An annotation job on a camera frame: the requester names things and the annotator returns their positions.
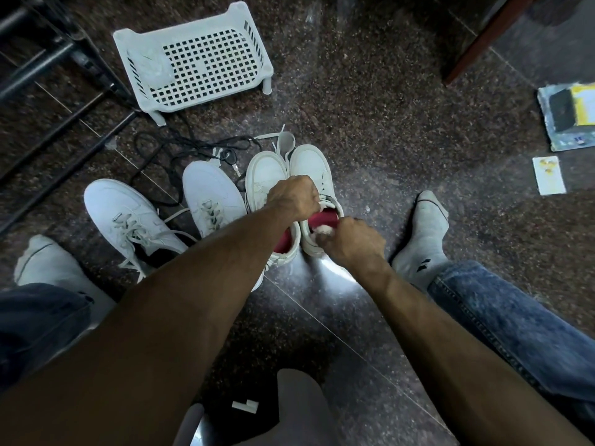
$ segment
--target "jeans seam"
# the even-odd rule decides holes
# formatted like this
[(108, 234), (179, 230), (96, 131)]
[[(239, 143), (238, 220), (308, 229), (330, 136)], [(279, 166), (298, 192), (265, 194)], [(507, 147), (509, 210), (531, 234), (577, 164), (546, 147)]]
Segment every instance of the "jeans seam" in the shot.
[(440, 277), (436, 277), (434, 282), (441, 287), (441, 289), (451, 298), (453, 299), (458, 307), (460, 308), (461, 312), (479, 329), (479, 331), (486, 337), (487, 341), (494, 348), (498, 351), (499, 354), (502, 355), (503, 359), (515, 370), (518, 374), (520, 374), (526, 382), (528, 382), (532, 387), (540, 392), (547, 392), (545, 388), (541, 386), (538, 380), (533, 377), (533, 375), (525, 368), (521, 362), (511, 355), (505, 348), (502, 346), (502, 343), (498, 340), (498, 338), (490, 332), (490, 330), (484, 325), (483, 322), (479, 320), (477, 316), (473, 314), (473, 312), (465, 305), (463, 299), (459, 297), (459, 295), (451, 290), (446, 282), (442, 280)]
[(84, 307), (79, 308), (75, 312), (70, 313), (70, 315), (64, 317), (60, 322), (58, 322), (57, 324), (55, 324), (51, 329), (46, 330), (43, 335), (41, 335), (40, 337), (38, 337), (35, 340), (35, 342), (33, 342), (30, 345), (28, 345), (26, 347), (23, 347), (23, 348), (15, 351), (15, 352), (13, 352), (14, 355), (18, 355), (18, 354), (21, 354), (23, 352), (30, 351), (36, 345), (38, 345), (41, 342), (41, 340), (43, 340), (44, 338), (48, 337), (48, 335), (50, 335), (51, 333), (53, 333), (55, 330), (57, 330), (59, 327), (61, 327), (65, 322), (69, 321), (73, 316), (78, 315), (82, 310), (86, 309), (87, 307), (89, 307), (89, 304), (85, 305)]

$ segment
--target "white plastic basket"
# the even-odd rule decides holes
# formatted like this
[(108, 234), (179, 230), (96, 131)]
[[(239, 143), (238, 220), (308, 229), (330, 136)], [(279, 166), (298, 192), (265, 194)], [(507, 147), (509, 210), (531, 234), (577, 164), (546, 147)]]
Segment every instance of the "white plastic basket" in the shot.
[[(225, 14), (149, 33), (119, 29), (114, 41), (139, 107), (159, 126), (165, 125), (159, 111), (179, 111), (261, 82), (271, 93), (271, 60), (244, 2), (232, 3)], [(151, 87), (155, 82), (159, 87)]]

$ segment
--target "denim pant leg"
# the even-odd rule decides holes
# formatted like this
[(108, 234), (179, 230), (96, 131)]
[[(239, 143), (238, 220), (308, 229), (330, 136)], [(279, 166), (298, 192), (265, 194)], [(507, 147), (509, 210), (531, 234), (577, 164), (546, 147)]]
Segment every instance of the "denim pant leg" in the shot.
[(0, 392), (84, 332), (91, 304), (92, 300), (45, 283), (0, 291)]
[(450, 266), (434, 279), (428, 293), (591, 441), (595, 439), (593, 339), (474, 261)]

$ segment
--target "basket leg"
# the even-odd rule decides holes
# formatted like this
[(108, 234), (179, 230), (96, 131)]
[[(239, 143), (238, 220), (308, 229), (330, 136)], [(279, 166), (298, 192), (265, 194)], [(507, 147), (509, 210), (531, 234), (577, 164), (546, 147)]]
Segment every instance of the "basket leg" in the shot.
[(272, 84), (271, 84), (271, 78), (265, 78), (262, 81), (262, 92), (264, 93), (264, 95), (271, 95), (272, 92)]
[(161, 115), (161, 113), (159, 111), (149, 111), (149, 112), (147, 112), (147, 114), (149, 116), (151, 116), (151, 119), (153, 119), (155, 121), (155, 123), (157, 124), (158, 127), (165, 126), (165, 119), (163, 118), (163, 116)]

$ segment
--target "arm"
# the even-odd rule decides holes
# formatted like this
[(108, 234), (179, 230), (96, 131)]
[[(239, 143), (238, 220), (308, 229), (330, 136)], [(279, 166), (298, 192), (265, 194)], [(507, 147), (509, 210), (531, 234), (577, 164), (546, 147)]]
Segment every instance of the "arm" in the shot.
[(372, 297), (441, 417), (462, 444), (589, 445), (504, 360), (384, 259), (384, 240), (344, 217), (318, 244)]
[(70, 351), (0, 399), (0, 443), (171, 444), (275, 244), (320, 208), (309, 177), (203, 239), (124, 296)]

